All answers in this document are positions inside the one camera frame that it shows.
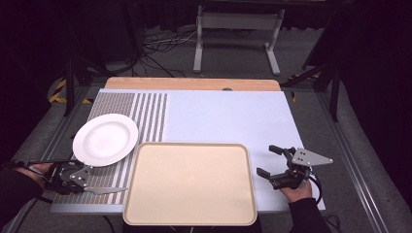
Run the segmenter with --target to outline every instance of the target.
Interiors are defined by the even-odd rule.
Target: white plate
[[[107,166],[126,157],[136,146],[137,139],[137,125],[131,118],[103,115],[79,130],[73,141],[73,153],[86,165]]]

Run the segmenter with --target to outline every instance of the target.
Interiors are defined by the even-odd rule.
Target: table surface
[[[229,87],[237,91],[217,91]],[[268,151],[269,145],[302,148],[285,94],[276,81],[174,78],[110,78],[101,89],[88,120],[105,114],[124,114],[139,128],[144,142],[240,143],[252,163],[257,210],[287,211],[285,197],[255,170],[273,174],[286,169],[284,156]],[[98,169],[90,186],[128,185],[134,152],[125,161]],[[127,194],[73,194],[54,199],[53,213],[120,214]],[[323,202],[319,208],[325,209]]]

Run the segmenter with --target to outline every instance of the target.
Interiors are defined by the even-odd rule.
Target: wooden edge
[[[188,90],[260,90],[280,91],[274,80],[233,80],[202,78],[127,78],[113,77],[107,80],[108,89],[188,89]]]

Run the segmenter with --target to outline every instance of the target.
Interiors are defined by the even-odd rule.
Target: beige tray
[[[145,143],[132,176],[123,212],[129,225],[250,225],[257,218],[242,145]]]

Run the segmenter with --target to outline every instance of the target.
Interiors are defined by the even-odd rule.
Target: metal bracket
[[[86,187],[87,186],[86,183],[87,183],[88,177],[90,177],[92,168],[93,167],[90,167],[90,166],[86,166],[85,168],[82,168],[81,170],[70,175],[70,180],[72,180],[78,186]]]
[[[333,163],[333,159],[323,157],[310,150],[297,149],[296,153],[293,156],[292,163],[306,167],[311,167]]]

